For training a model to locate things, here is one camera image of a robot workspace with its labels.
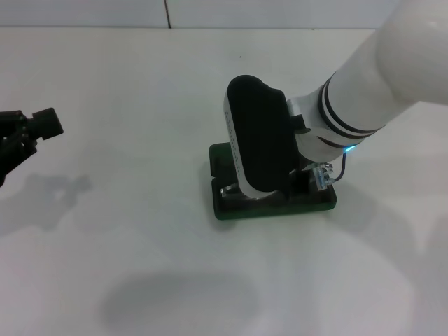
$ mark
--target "wall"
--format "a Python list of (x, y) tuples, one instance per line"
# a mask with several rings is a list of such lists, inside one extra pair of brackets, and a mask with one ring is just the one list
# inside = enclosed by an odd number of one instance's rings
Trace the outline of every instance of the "wall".
[[(167, 0), (172, 27), (376, 28), (398, 0)], [(164, 0), (3, 0), (0, 25), (168, 27)]]

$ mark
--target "cable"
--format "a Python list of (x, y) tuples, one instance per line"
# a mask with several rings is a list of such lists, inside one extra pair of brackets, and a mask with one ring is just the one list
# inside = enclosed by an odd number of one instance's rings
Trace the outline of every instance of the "cable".
[(335, 178), (335, 182), (338, 182), (340, 179), (342, 179), (344, 172), (345, 172), (345, 160), (347, 158), (347, 153), (344, 153), (342, 156), (342, 168), (341, 168), (341, 174), (337, 178)]

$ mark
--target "blue led light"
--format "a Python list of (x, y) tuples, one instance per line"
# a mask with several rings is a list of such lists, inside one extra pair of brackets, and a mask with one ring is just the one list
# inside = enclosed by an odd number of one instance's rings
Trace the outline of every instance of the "blue led light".
[(351, 151), (353, 148), (355, 148), (356, 146), (352, 146), (352, 147), (348, 147), (346, 150), (345, 150), (345, 153), (347, 153), (348, 151)]

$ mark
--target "white surface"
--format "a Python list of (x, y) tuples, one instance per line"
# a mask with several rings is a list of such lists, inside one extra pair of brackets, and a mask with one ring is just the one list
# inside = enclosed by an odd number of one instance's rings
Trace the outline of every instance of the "white surface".
[(65, 128), (0, 189), (0, 334), (446, 335), (448, 108), (352, 150), (333, 211), (213, 217), (230, 80), (303, 95), (368, 34), (0, 29), (1, 110)]
[(2, 0), (1, 26), (168, 27), (163, 0)]
[(378, 28), (399, 0), (168, 0), (173, 27)]

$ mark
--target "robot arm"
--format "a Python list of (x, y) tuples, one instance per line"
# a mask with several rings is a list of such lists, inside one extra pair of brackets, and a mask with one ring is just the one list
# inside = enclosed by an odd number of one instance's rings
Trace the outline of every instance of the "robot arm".
[(311, 130), (302, 155), (329, 162), (418, 101), (448, 105), (448, 2), (402, 2), (317, 92), (290, 99)]
[[(307, 96), (286, 101), (281, 91), (257, 78), (234, 79), (224, 110), (237, 178), (213, 175), (219, 161), (211, 150), (212, 175), (218, 177), (216, 185), (225, 186), (221, 199), (241, 193), (268, 202), (283, 194), (282, 207), (322, 203), (316, 191), (334, 193), (331, 184), (338, 180), (330, 178), (327, 162), (419, 101), (448, 105), (448, 1), (404, 0)], [(223, 201), (215, 210), (237, 211), (238, 206)]]

